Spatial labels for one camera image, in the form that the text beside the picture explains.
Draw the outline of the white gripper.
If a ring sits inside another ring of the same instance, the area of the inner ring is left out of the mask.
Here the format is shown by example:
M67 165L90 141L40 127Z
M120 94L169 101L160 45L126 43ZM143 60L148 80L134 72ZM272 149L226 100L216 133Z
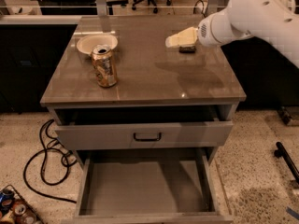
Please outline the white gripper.
M252 38L249 33L234 28L226 9L213 13L199 22L198 29L189 27L165 40L168 48L193 46L197 41L206 47L222 46L236 40Z

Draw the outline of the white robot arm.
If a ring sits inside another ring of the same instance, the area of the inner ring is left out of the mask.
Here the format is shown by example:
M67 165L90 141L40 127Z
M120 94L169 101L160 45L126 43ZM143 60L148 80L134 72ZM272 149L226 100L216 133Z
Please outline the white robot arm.
M225 9L202 19L196 27L169 36L165 45L211 47L255 36L299 67L299 15L294 4L294 0L229 0Z

